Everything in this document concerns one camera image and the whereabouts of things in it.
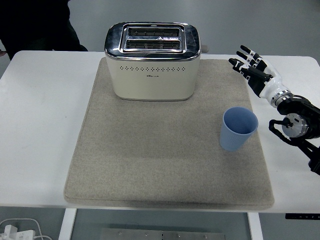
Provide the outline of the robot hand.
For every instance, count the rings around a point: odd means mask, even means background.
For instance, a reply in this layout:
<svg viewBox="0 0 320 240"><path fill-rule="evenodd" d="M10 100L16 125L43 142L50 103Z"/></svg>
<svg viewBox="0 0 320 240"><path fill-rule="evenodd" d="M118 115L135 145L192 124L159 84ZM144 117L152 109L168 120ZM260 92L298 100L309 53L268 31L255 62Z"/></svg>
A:
<svg viewBox="0 0 320 240"><path fill-rule="evenodd" d="M282 76L270 62L244 45L240 48L241 51L237 51L236 54L243 60L230 58L228 61L232 69L247 80L255 95L266 99L273 107L277 107L281 99L293 96L283 85Z"/></svg>

